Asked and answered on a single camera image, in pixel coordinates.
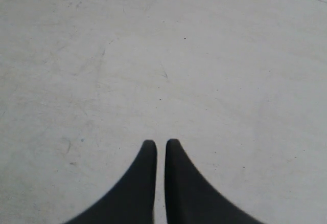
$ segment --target floor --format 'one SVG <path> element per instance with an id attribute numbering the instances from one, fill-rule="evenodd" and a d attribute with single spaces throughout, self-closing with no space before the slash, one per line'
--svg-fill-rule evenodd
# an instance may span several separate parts
<path id="1" fill-rule="evenodd" d="M 179 138 L 268 223 L 327 223 L 327 4 L 0 0 L 0 223 L 63 223 Z"/>

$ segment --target white floor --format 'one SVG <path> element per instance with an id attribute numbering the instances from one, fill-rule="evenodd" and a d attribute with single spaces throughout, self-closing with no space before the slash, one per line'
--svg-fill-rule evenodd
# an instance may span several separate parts
<path id="1" fill-rule="evenodd" d="M 67 221 L 179 138 L 268 223 L 327 223 L 327 4 L 0 0 L 0 223 Z"/>

